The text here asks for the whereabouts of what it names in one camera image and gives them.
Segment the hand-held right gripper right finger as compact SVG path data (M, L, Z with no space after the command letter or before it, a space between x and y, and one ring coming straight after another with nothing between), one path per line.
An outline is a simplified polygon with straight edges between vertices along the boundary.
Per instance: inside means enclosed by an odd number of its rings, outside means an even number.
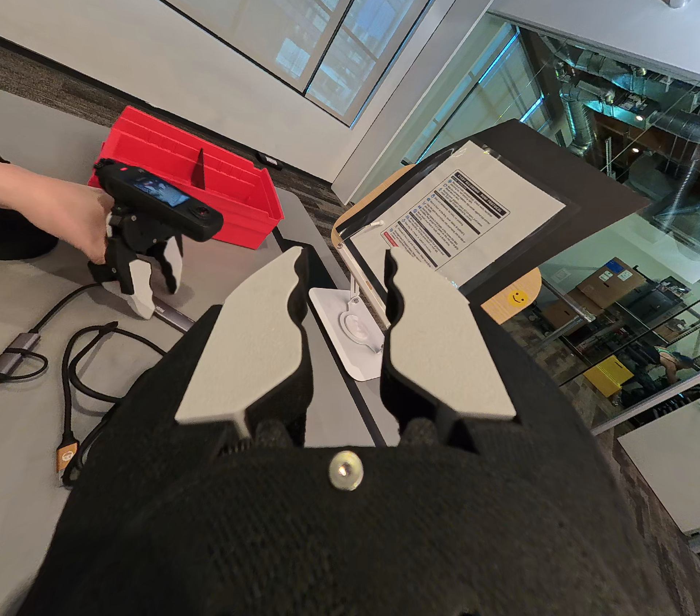
M459 289L403 249L386 251L384 282L381 392L397 382L438 414L512 421L514 404Z

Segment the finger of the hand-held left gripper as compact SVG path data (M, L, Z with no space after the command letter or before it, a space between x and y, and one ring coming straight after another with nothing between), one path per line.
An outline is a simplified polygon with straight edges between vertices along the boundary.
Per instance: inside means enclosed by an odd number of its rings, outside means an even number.
M151 275L150 262L137 257L121 270L107 266L103 288L126 302L139 318L149 320L155 312Z
M170 294L178 292L183 267L182 235L176 233L166 240L157 242L157 263L160 266L165 286Z

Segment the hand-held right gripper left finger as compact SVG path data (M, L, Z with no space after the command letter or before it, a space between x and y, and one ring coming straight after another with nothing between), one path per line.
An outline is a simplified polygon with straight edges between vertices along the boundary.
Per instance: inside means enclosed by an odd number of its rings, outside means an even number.
M308 251L293 246L225 299L174 419L285 426L307 415L313 371L304 320Z

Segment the grey usb hub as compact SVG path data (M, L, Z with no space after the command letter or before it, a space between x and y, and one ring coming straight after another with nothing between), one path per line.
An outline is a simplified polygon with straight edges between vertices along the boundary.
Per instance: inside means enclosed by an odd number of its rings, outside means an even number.
M1 353L1 383L23 382L34 379L44 373L48 368L48 358L35 352L40 340L40 330L72 300L96 287L96 284L89 284L74 289L56 303L28 332L22 332L15 337ZM154 315L180 333L187 332L193 325L193 320L161 300L154 298L153 303L155 306ZM16 369L28 358L39 361L40 367L30 373L17 375L15 373Z

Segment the red plastic bin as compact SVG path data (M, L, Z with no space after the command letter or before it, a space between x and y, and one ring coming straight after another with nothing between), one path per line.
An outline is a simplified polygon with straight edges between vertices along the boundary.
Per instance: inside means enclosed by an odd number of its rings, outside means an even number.
M100 158L140 167L220 212L220 242L257 249L284 218L266 169L132 106L113 124Z

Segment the black usb-c cable orange plugs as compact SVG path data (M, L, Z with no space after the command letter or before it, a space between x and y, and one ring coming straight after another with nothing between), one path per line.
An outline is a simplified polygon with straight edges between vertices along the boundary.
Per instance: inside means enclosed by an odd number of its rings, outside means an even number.
M117 321L112 321L103 325L91 325L84 327L71 336L65 347L60 365L64 412L62 437L56 452L56 471L63 487L68 489L75 485L77 479L83 471L85 458L90 451L90 448L101 435L104 428L110 422L111 418L117 412L125 399L124 397L117 397L114 395L101 393L90 388L89 386L86 386L81 381L77 373L78 364L83 360L83 358L85 358L95 347L97 347L104 338L107 338L113 334L121 335L144 344L146 347L160 356L164 356L167 353L164 349L157 346L149 339L133 332L121 329ZM92 428L92 430L83 440L78 440L74 435L74 391L81 393L85 397L94 401L108 402L110 404L110 408L104 413L101 419L97 422L96 426Z

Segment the person's left forearm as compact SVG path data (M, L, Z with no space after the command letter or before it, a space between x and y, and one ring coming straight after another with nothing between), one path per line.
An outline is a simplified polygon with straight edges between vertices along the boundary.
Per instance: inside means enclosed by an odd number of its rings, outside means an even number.
M87 228L93 217L93 198L89 186L1 164L1 206L19 212L55 237L67 238Z

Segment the person's left hand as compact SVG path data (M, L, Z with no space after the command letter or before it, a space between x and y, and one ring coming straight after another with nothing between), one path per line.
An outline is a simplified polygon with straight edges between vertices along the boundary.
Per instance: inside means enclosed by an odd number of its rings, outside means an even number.
M55 235L83 252L90 262L104 265L113 197L100 188L63 182L56 200Z

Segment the rounded light wooden board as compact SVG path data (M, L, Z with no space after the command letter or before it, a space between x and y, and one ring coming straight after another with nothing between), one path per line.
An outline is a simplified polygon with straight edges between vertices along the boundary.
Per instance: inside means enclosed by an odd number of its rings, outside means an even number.
M384 306L380 303L377 289L370 284L367 276L360 274L360 268L354 261L352 261L349 250L343 246L344 242L339 235L339 227L343 222L369 205L369 203L371 203L375 198L379 197L384 192L387 192L390 187L399 180L400 177L410 172L414 166L415 165L401 166L401 168L391 174L390 177L388 177L384 182L379 184L378 187L374 188L365 197L347 209L342 216L337 218L337 221L331 230L331 242L351 273L351 291L354 293L364 294L369 299L370 308L378 316L383 325L388 325L388 320L384 311ZM481 304L481 307L497 324L503 324L536 300L542 288L542 283L543 279L540 269L534 268L522 275L510 286L503 288L503 290L492 296L489 300L485 301L483 304ZM517 289L525 291L529 295L530 302L527 306L513 307L513 305L508 302L509 293Z

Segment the yellow storage bin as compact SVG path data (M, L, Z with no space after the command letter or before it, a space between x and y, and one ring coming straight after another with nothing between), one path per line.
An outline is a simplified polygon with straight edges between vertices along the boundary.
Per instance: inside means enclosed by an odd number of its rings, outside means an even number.
M622 385L634 377L634 373L615 355L605 358L582 375L606 398L619 393Z

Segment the laminated instruction sheet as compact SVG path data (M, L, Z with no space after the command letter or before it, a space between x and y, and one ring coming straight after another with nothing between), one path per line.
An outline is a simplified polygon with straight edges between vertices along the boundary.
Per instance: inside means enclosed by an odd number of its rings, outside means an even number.
M565 206L503 157L464 141L412 166L337 231L367 275L380 278L386 250L402 249L462 286L486 279Z

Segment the cardboard box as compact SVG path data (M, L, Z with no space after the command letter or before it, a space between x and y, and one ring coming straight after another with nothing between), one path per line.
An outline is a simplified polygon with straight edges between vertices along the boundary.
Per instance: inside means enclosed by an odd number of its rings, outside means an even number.
M647 279L635 268L618 258L612 258L589 277L582 280L575 290L600 308L606 309L645 285Z

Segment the black sign board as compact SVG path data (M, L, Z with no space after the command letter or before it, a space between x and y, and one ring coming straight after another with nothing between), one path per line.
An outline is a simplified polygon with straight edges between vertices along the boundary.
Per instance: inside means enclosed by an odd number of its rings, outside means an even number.
M439 151L457 149L464 141L474 141L503 157L528 180L544 185L547 192L566 203L556 221L528 238L523 248L512 249L499 258L487 271L486 279L471 279L462 286L449 280L473 303L484 303L522 275L648 204L647 199L519 121L504 122ZM367 276L377 289L385 309L384 269L380 278L366 274L350 254L360 274Z

